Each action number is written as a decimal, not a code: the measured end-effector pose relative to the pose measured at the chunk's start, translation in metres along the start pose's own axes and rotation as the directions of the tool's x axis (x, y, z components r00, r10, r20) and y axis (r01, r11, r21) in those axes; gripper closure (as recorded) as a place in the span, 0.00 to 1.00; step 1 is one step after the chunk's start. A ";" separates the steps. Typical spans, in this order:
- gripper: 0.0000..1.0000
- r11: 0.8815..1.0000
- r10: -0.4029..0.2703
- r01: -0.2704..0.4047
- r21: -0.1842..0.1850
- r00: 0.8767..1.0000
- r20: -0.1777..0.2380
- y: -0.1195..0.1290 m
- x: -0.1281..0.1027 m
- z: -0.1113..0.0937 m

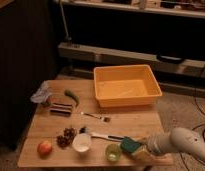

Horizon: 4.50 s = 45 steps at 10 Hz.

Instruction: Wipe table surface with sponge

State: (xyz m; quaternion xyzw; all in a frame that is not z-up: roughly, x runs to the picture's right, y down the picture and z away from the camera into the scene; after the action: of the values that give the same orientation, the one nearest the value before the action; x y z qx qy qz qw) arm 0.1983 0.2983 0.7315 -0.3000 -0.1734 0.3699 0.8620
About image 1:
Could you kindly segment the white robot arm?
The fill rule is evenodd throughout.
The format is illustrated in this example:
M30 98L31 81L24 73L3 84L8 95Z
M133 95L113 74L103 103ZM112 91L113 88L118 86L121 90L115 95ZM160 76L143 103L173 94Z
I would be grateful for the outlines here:
M168 153L186 153L205 164L205 142L199 133L177 127L170 132L149 136L132 155L148 161L153 156Z

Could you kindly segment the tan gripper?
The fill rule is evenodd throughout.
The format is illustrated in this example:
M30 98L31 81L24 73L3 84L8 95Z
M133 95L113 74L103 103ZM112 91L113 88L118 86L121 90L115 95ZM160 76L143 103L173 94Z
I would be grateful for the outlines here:
M152 156L147 150L147 139L141 138L138 142L140 143L140 147L132 154L132 156L142 162L150 162L152 160Z

